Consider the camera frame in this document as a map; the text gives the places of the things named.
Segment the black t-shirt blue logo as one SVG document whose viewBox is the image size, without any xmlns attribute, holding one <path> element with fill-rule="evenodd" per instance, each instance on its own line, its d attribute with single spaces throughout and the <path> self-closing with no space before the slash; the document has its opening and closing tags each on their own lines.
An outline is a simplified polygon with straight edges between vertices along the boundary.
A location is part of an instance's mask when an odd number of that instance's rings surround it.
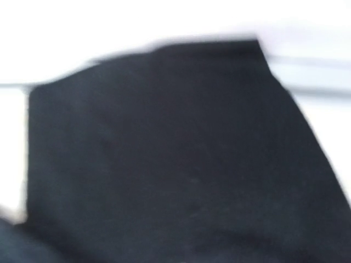
<svg viewBox="0 0 351 263">
<path fill-rule="evenodd" d="M 350 206 L 257 40 L 38 85 L 28 143 L 1 262 L 350 262 Z"/>
</svg>

